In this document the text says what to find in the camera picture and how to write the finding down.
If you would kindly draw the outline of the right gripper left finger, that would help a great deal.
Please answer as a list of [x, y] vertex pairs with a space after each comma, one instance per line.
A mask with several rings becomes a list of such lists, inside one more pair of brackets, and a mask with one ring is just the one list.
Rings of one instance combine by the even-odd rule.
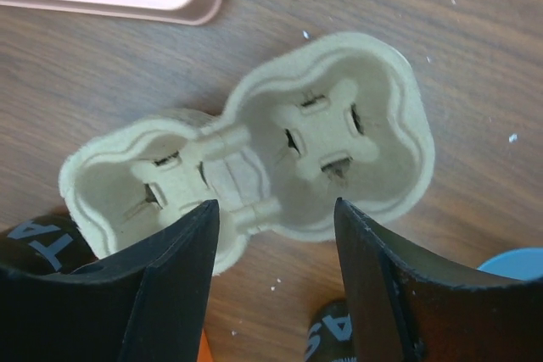
[[207, 201], [69, 274], [1, 265], [4, 361], [195, 361], [219, 232]]

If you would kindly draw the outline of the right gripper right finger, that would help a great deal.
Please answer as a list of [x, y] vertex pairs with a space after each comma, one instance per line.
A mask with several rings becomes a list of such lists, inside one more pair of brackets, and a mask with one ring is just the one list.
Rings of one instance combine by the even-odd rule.
[[448, 260], [338, 199], [333, 223], [360, 361], [540, 361], [542, 280]]

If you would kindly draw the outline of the orange paper bag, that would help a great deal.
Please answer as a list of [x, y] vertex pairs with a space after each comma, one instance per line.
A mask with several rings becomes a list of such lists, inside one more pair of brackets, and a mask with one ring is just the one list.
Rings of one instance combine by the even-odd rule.
[[213, 362], [213, 357], [210, 350], [210, 345], [205, 334], [205, 331], [202, 331], [200, 344], [199, 344], [199, 353], [197, 362]]

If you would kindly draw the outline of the cardboard cup carrier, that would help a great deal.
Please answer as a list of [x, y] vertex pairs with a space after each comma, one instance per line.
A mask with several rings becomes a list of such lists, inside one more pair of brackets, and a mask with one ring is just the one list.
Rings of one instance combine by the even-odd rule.
[[323, 36], [248, 73], [221, 114], [168, 109], [93, 138], [59, 172], [59, 192], [100, 259], [220, 206], [214, 273], [272, 231], [335, 237], [343, 198], [387, 223], [434, 174], [435, 146], [414, 71], [360, 32]]

